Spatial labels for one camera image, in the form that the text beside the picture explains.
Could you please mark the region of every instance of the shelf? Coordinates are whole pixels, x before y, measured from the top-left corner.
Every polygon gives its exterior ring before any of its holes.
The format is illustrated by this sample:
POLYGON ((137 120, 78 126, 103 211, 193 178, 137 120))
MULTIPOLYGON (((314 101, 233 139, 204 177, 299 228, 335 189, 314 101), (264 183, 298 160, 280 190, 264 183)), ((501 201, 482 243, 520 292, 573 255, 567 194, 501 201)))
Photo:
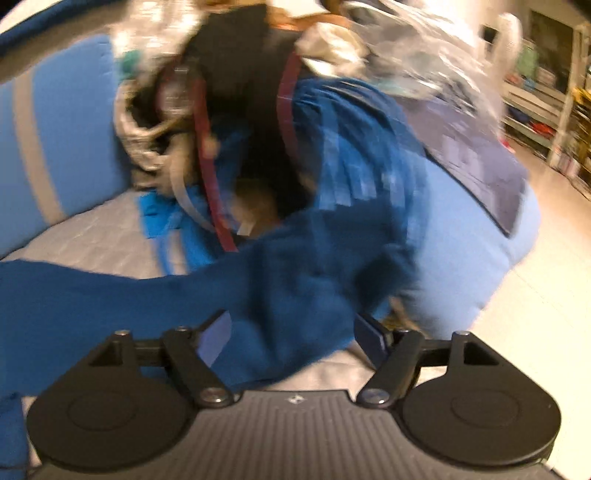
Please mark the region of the shelf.
POLYGON ((508 99, 508 98, 504 98, 503 101, 507 104, 507 105, 511 105, 519 110, 521 110, 523 113, 527 113, 530 117, 532 117, 534 120, 538 121, 538 122, 542 122, 543 124, 549 125, 554 129, 558 128, 558 121, 555 121, 554 119, 551 119, 547 116, 544 116, 542 113, 540 113, 540 109, 537 109, 535 106, 530 106, 529 108, 521 103, 518 103, 516 101, 514 101, 513 99, 508 99))
POLYGON ((551 148, 552 147, 552 140, 546 137, 542 137, 542 135, 537 134, 534 132, 530 127, 526 124, 522 124, 517 120, 513 120, 512 118, 506 116, 503 119, 503 123, 505 125, 509 125, 510 127, 515 128, 518 132, 524 134, 526 137, 531 138, 534 142, 538 145, 542 145, 542 147, 551 148))

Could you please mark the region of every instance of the light blue cushion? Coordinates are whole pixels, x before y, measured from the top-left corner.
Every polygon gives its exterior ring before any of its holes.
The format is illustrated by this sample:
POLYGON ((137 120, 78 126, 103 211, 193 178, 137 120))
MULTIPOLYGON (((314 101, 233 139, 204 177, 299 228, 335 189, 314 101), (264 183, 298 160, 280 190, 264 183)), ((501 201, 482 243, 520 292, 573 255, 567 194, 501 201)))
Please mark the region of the light blue cushion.
POLYGON ((0 86, 0 258, 128 187, 112 122, 116 88, 107 35, 79 41, 0 86))
POLYGON ((430 219, 419 279, 402 294, 409 317, 435 338, 467 329, 507 272, 534 246, 540 208, 528 185, 512 237, 444 170, 427 162, 430 219))

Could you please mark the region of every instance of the red strap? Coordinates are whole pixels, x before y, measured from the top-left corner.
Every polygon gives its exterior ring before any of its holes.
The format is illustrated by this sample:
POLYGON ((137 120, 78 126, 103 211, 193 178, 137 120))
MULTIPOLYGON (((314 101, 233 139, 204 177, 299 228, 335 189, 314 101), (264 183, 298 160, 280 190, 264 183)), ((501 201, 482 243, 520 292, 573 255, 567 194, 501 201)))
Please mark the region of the red strap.
POLYGON ((195 120, 195 133, 197 150, 199 152, 199 166, 205 186, 205 198, 212 214, 213 226, 216 229, 217 238, 225 252, 237 252, 232 233, 226 227, 223 217, 223 206, 220 198, 215 169, 215 153, 211 145, 211 129, 209 116, 207 115, 206 85, 203 79, 199 79, 193 85, 193 116, 195 120))
POLYGON ((296 83, 300 76, 301 59, 295 51, 287 59, 287 64, 281 76, 281 83, 277 92, 277 119, 279 121, 279 130, 281 138, 285 145, 285 150, 292 161, 295 161, 297 153, 296 128, 294 126, 293 110, 291 101, 296 89, 296 83))

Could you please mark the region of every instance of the white floor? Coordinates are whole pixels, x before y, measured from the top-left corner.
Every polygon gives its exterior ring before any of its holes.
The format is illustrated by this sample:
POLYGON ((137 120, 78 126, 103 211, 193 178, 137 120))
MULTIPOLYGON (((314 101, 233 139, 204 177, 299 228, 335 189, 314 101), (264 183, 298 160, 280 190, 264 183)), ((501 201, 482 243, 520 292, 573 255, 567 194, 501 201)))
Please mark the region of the white floor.
POLYGON ((514 145, 542 211, 540 236, 509 273, 473 331, 545 388, 563 424, 550 463, 591 478, 591 202, 514 145))

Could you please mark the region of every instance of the bolt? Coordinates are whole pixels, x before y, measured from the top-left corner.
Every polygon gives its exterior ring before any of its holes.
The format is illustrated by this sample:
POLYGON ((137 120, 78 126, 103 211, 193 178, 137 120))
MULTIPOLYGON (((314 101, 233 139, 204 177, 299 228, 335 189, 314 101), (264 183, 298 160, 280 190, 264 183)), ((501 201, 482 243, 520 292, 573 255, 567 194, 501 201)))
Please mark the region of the bolt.
POLYGON ((381 405, 390 399, 390 395, 381 388, 368 388, 367 390, 363 390, 361 392, 361 399, 365 403, 381 405))
POLYGON ((207 403, 221 403, 228 399, 228 392, 220 387, 207 387, 201 391, 201 400, 207 403))

